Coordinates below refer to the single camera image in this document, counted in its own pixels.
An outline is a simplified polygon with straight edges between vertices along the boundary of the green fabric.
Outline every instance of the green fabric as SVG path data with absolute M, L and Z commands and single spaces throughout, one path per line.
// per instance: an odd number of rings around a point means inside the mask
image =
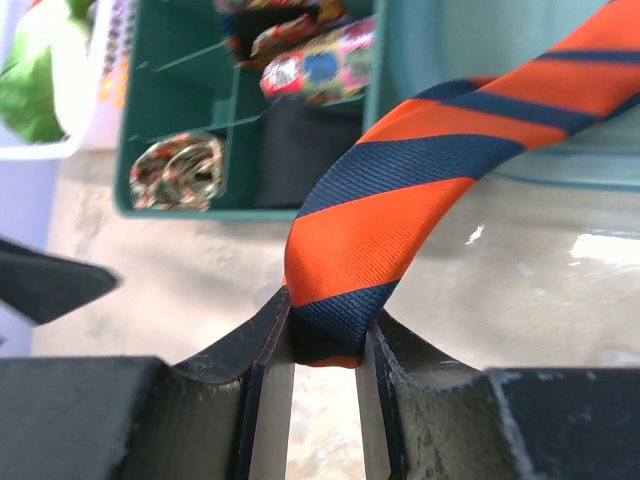
M 64 137 L 54 109 L 52 45 L 70 30 L 88 42 L 90 0 L 45 0 L 20 20 L 9 56 L 0 72 L 0 116 L 28 144 L 58 142 Z

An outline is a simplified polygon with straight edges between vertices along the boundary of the orange stripe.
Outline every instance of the orange stripe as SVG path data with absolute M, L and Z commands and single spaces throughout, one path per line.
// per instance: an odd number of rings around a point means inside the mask
M 527 150 L 558 143 L 567 138 L 564 130 L 498 115 L 474 112 L 448 105 L 424 106 L 423 100 L 407 100 L 402 116 L 393 112 L 376 123 L 358 143 L 412 140 L 438 135 L 491 135 L 513 140 Z
M 638 50 L 640 49 L 639 24 L 640 2 L 618 0 L 602 7 L 582 27 L 549 51 Z
M 594 85 L 607 85 L 607 88 L 594 88 Z M 609 114 L 638 90 L 640 66 L 556 60 L 535 60 L 482 89 L 483 92 L 596 116 Z
M 398 280 L 429 232 L 474 183 L 454 178 L 416 185 L 298 218 L 285 252 L 294 306 Z

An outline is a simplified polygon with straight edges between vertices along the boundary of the white laundry basket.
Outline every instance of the white laundry basket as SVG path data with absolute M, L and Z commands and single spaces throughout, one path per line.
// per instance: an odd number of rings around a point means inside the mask
M 67 106 L 56 105 L 59 122 L 65 130 L 72 130 L 68 140 L 24 145 L 0 122 L 0 236 L 46 249 L 57 160 L 78 150 L 116 148 L 134 2 L 99 0 L 87 66 L 91 83 L 80 95 L 85 98 L 77 98 L 76 102 L 84 108 L 65 111 Z M 0 0 L 0 62 L 9 54 L 18 21 L 30 3 L 31 0 Z M 32 338 L 30 322 L 0 303 L 0 357 L 28 356 Z
M 30 0 L 0 2 L 0 55 L 11 48 L 19 19 Z M 58 93 L 71 85 L 54 84 L 56 114 L 68 138 L 60 143 L 23 145 L 0 125 L 0 162 L 60 159 L 78 150 L 112 150 L 117 147 L 124 104 L 129 50 L 133 36 L 136 0 L 98 0 L 89 47 L 84 88 L 75 102 L 61 104 Z

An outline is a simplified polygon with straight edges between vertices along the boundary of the navy stripe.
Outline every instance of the navy stripe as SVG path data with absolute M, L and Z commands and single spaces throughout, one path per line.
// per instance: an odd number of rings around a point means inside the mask
M 640 52 L 627 51 L 617 52 L 607 51 L 581 51 L 572 50 L 568 52 L 547 52 L 538 57 L 544 60 L 571 60 L 576 62 L 605 62 L 605 63 L 640 63 Z
M 413 98 L 441 101 L 465 95 L 477 89 L 478 85 L 469 80 L 451 80 L 450 82 L 440 83 L 431 88 L 427 88 Z
M 336 295 L 298 307 L 295 312 L 305 323 L 332 334 L 357 355 L 367 330 L 387 302 L 398 281 Z
M 600 120 L 586 113 L 549 107 L 486 92 L 474 92 L 444 102 L 452 107 L 560 128 L 569 135 L 578 133 Z
M 622 105 L 607 115 L 603 121 L 606 122 L 607 120 L 611 120 L 612 118 L 622 115 L 638 105 L 640 105 L 640 93 L 627 99 Z
M 479 179 L 524 150 L 513 140 L 466 134 L 359 143 L 322 177 L 298 216 L 423 183 Z

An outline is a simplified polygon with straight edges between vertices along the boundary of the concrete floor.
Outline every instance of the concrete floor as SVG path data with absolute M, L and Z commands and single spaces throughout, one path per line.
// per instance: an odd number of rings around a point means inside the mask
M 288 224 L 127 220 L 113 154 L 62 163 L 49 247 L 107 265 L 111 295 L 37 329 L 36 355 L 176 362 L 279 286 Z M 481 182 L 435 230 L 390 312 L 479 368 L 624 365 L 640 355 L 640 195 Z M 353 372 L 298 368 L 288 479 L 363 478 Z

